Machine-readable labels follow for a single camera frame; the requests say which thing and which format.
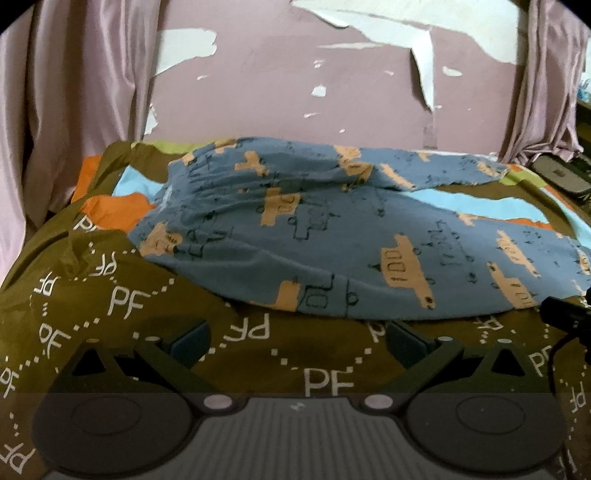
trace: pink wall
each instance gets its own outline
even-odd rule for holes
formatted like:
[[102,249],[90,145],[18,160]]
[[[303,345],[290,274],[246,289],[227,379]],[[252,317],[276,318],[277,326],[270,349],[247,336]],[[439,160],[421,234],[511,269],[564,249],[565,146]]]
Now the pink wall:
[[[430,146],[433,123],[423,105],[410,51],[383,46],[326,50],[367,42],[288,0],[163,0],[160,28],[217,32],[217,52],[188,60],[154,81],[158,126],[147,140],[191,142],[261,135],[360,147]],[[517,97],[521,68],[500,63],[467,35],[432,28],[434,114],[440,150],[499,152]],[[314,61],[326,62],[314,68]],[[442,67],[460,70],[448,77]],[[384,70],[394,72],[393,76]],[[197,77],[209,77],[197,81]],[[310,95],[327,86],[325,98]],[[320,115],[304,118],[305,113]]]

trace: black robotic device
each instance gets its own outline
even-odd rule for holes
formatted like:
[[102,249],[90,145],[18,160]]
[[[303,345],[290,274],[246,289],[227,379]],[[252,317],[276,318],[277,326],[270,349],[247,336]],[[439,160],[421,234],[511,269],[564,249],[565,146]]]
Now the black robotic device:
[[[547,299],[541,314],[589,334],[582,307]],[[510,340],[469,349],[403,322],[386,338],[402,375],[378,393],[313,398],[216,391],[189,370],[209,348],[200,319],[131,351],[89,339],[34,418],[44,479],[557,478],[565,419]]]

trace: gray ribbed panel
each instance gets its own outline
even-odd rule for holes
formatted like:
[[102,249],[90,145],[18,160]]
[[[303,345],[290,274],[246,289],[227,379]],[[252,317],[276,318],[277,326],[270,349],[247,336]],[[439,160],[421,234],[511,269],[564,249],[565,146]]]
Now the gray ribbed panel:
[[[73,480],[50,473],[47,480]],[[177,457],[129,480],[468,480],[423,458],[393,420],[345,398],[253,398],[205,420]],[[515,480],[554,480],[547,471]]]

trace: curtain fold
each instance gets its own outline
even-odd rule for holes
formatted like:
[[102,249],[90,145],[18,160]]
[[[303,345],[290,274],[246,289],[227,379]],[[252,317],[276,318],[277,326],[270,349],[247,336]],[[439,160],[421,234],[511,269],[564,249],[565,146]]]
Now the curtain fold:
[[141,140],[160,3],[41,0],[0,35],[0,284],[83,158]]
[[531,0],[528,17],[527,65],[501,161],[528,165],[543,153],[570,161],[582,151],[575,116],[589,29],[557,0]]

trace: brown bedsheet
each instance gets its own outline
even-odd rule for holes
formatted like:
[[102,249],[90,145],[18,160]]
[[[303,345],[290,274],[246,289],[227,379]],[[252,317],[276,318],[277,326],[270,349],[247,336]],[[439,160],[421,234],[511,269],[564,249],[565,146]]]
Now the brown bedsheet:
[[[25,246],[0,293],[0,478],[37,479],[45,466],[30,436],[32,414],[60,368],[87,338],[113,347],[140,336],[166,336],[182,327],[162,316],[194,313],[212,330],[209,353],[194,367],[204,380],[232,393],[373,392],[401,372],[388,353],[384,324],[312,317],[227,303],[141,258],[120,231],[93,229],[79,213],[90,196],[110,194],[131,164],[165,181],[177,156],[119,142],[103,155],[89,194],[44,225]],[[573,235],[561,212],[527,182],[515,186],[449,186],[474,196],[523,198],[540,208],[556,231]],[[563,334],[536,309],[496,317],[414,322],[421,333],[448,335],[468,346],[509,338],[546,375],[547,354]],[[572,342],[556,359],[567,447],[576,476],[591,475],[591,391],[584,349]],[[326,386],[316,388],[315,384]]]

